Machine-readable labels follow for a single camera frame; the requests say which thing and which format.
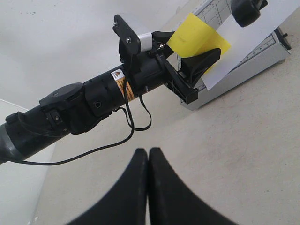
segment white paper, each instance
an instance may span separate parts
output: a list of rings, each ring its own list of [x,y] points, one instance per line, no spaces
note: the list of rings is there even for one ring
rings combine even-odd
[[[231,44],[231,48],[208,74],[202,76],[208,90],[221,81],[300,6],[300,0],[269,0],[268,3],[261,10],[260,18],[253,24],[242,28],[231,15],[218,28],[217,32]]]

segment yellow sticky note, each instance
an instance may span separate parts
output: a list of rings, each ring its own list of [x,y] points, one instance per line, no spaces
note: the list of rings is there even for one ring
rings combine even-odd
[[[230,44],[213,28],[190,13],[167,43],[182,58],[220,48],[223,55]]]

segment beige floor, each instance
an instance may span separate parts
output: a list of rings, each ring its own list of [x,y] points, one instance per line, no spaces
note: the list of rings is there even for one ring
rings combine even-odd
[[[293,50],[226,95],[190,112],[165,87],[145,96],[149,131],[128,143],[49,170],[35,224],[59,225],[109,190],[137,147],[159,146],[184,182],[213,208],[242,225],[300,224],[300,10],[282,26]],[[148,121],[135,101],[137,125]],[[114,113],[92,132],[68,136],[53,161],[122,139],[124,115]]]

